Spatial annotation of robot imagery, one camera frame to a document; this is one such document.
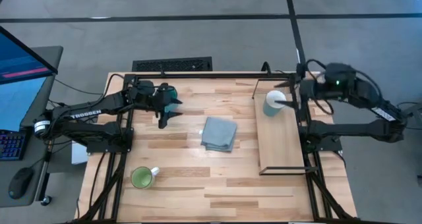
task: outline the black grate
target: black grate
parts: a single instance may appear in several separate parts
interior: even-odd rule
[[[155,59],[133,61],[133,72],[194,72],[212,71],[211,57]]]

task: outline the desk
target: desk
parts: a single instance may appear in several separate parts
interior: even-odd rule
[[[183,102],[176,111],[184,114],[170,119],[168,126],[160,130],[153,113],[134,112],[135,138],[132,151],[127,155],[117,222],[313,220],[304,175],[258,175],[255,105],[251,98],[256,79],[168,78],[151,81],[155,85],[167,82],[175,86],[178,99]],[[278,83],[260,83],[257,92],[264,93]],[[123,79],[114,78],[108,93],[118,92],[122,85]],[[315,104],[310,103],[310,106],[314,119],[332,123],[331,116],[319,111]],[[200,131],[208,116],[237,123],[231,153],[205,151],[200,145]],[[108,121],[115,121],[115,117],[101,115],[98,119],[99,123]],[[332,152],[320,152],[320,156],[328,189],[349,214],[356,215],[343,161]],[[79,197],[81,213],[88,209],[100,157],[101,154],[89,157]],[[107,160],[108,154],[100,166],[94,200],[104,185]],[[161,169],[151,189],[139,190],[131,184],[131,172],[140,166]],[[112,190],[105,218],[111,215],[114,194]],[[316,196],[323,216],[318,191]]]
[[[32,48],[39,56],[45,59],[51,66],[58,68],[63,52],[61,46],[52,47],[35,47]],[[25,118],[21,122],[21,126],[34,126],[33,120],[38,117],[45,109],[47,100],[53,87],[54,76],[49,76],[43,83],[38,95],[31,107],[25,115]],[[27,206],[32,204],[34,201],[35,193],[37,191],[38,182],[42,174],[43,162],[38,162],[34,169],[34,176],[32,177],[28,189],[23,197],[18,200],[13,200],[9,197],[8,189],[9,183],[16,172],[23,168],[29,167],[34,162],[42,158],[45,154],[45,145],[43,141],[37,139],[32,135],[29,139],[24,158],[21,161],[0,161],[0,208],[4,207],[15,207],[15,206]]]

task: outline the gray floor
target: gray floor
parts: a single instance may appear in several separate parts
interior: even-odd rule
[[[419,0],[293,0],[298,14],[421,13]],[[4,0],[0,18],[287,13],[286,0]],[[297,62],[289,20],[2,24],[29,46],[62,45],[58,78],[101,92],[110,71],[132,60],[212,56],[214,70],[293,70]],[[307,58],[340,61],[367,72],[392,103],[422,99],[422,19],[299,20]],[[60,84],[51,99],[80,103],[94,96]],[[374,116],[336,103],[337,123]],[[395,144],[342,138],[347,173],[359,217],[421,223],[422,134],[406,131]],[[73,218],[83,169],[51,177],[55,201],[0,209],[0,223],[56,223]]]

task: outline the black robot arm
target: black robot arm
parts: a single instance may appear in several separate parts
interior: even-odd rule
[[[159,128],[164,128],[168,119],[181,115],[166,109],[172,103],[182,103],[172,96],[174,90],[173,86],[166,83],[154,86],[146,80],[97,101],[56,107],[37,118],[35,135],[43,140],[67,136],[87,146],[87,152],[125,152],[130,149],[133,135],[131,128],[121,128],[118,122],[91,125],[85,123],[86,118],[103,113],[121,115],[130,109],[139,109],[154,111],[157,117],[160,116]]]
[[[369,81],[358,78],[357,74],[363,74]],[[301,80],[299,94],[304,103],[309,99],[316,102],[337,100],[357,108],[369,109],[380,117],[362,125],[328,125],[322,121],[309,120],[307,126],[300,128],[300,133],[314,142],[319,142],[327,136],[370,136],[383,142],[403,140],[407,116],[382,97],[381,90],[372,79],[349,65],[330,63],[314,80]]]

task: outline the wooden tray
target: wooden tray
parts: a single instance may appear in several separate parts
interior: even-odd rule
[[[292,108],[285,107],[274,117],[268,117],[262,110],[265,96],[266,94],[255,95],[255,115],[261,173],[305,173],[295,111]],[[265,170],[269,167],[287,168]]]

